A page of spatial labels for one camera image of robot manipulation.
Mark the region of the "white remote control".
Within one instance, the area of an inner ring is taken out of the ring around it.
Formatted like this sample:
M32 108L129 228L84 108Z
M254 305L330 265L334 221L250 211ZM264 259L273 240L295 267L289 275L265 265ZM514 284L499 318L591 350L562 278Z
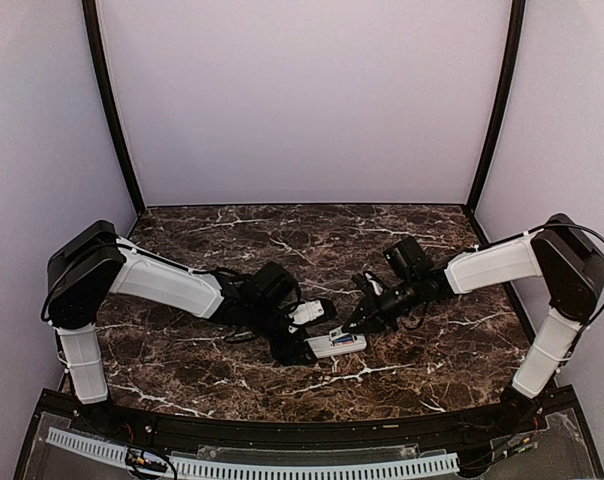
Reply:
M337 340L331 340L328 335L312 337L306 340L317 359L345 355L363 351L367 347L363 335L349 334Z

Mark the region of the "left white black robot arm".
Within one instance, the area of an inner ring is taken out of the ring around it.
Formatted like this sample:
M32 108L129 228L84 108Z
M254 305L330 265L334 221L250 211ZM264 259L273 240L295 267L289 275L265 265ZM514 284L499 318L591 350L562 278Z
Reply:
M213 323L246 328L268 342L282 366L312 365L317 356L305 328L294 322L301 290L280 264L253 274L217 267L197 270L140 248L99 220L51 256L41 320L59 340L83 417L102 436L123 427L107 400L96 333L97 312L108 295L127 295L185 311Z

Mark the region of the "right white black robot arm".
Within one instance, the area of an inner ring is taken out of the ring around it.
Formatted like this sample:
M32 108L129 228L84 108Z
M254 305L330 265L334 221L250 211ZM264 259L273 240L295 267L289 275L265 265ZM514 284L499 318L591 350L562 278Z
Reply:
M436 263L408 236L383 252L398 282L365 271L353 281L362 297L343 326L349 333L395 330L415 308L495 285L538 282L548 294L546 316L512 377L510 396L492 413L503 434L531 416L538 397L572 356L583 333L604 311L604 236L558 213L510 237L468 248Z

